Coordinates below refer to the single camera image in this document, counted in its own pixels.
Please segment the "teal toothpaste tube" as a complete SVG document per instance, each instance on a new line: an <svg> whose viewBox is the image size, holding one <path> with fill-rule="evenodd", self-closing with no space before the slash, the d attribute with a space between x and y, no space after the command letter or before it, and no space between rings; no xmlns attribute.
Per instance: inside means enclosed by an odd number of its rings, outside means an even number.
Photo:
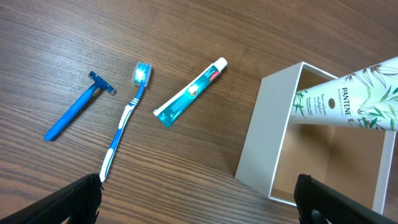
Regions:
<svg viewBox="0 0 398 224"><path fill-rule="evenodd" d="M162 106L154 110L153 114L161 123L169 128L174 121L195 101L195 99L211 84L226 68L227 61L220 57L209 65L199 76L185 88L171 97Z"/></svg>

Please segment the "blue disposable razor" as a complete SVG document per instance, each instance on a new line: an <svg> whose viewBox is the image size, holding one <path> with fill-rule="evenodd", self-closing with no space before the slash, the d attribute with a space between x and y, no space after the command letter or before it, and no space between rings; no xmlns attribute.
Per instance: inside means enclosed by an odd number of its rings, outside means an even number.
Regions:
<svg viewBox="0 0 398 224"><path fill-rule="evenodd" d="M92 86L90 86L47 131L44 135L45 141L53 141L91 100L97 89L107 91L111 95L115 92L115 89L95 72L91 71L89 77L94 81L94 84L92 84Z"/></svg>

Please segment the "blue white toothbrush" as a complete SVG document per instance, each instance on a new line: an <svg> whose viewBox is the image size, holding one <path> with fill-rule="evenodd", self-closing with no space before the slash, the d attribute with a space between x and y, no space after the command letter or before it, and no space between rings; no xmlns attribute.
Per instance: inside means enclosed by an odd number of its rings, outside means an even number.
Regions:
<svg viewBox="0 0 398 224"><path fill-rule="evenodd" d="M125 106L121 119L119 120L118 129L116 130L113 140L105 154L101 170L99 172L99 178L101 182L104 182L108 176L114 155L123 136L126 124L147 87L151 72L152 65L149 63L139 62L134 68L134 71L132 73L132 83L134 85L137 85L139 87L139 90L136 93L135 97Z"/></svg>

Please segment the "white Pantene shampoo tube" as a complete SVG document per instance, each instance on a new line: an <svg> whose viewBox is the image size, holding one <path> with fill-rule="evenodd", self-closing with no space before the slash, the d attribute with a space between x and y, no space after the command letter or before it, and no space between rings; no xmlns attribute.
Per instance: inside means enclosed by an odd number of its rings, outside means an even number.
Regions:
<svg viewBox="0 0 398 224"><path fill-rule="evenodd" d="M397 58L295 93L290 121L397 131Z"/></svg>

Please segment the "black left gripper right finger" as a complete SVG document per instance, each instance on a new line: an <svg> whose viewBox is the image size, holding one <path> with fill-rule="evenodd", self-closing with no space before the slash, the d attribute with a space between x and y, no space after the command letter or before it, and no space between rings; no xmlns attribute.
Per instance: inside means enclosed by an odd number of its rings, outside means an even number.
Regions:
<svg viewBox="0 0 398 224"><path fill-rule="evenodd" d="M397 224L307 174L298 176L294 199L301 224Z"/></svg>

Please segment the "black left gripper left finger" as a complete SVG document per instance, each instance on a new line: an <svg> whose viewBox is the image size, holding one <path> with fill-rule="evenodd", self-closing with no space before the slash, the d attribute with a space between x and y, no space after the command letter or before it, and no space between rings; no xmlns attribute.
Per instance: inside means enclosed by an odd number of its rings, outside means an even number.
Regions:
<svg viewBox="0 0 398 224"><path fill-rule="evenodd" d="M100 176L88 174L36 203L1 219L1 223L94 224L99 215L102 189Z"/></svg>

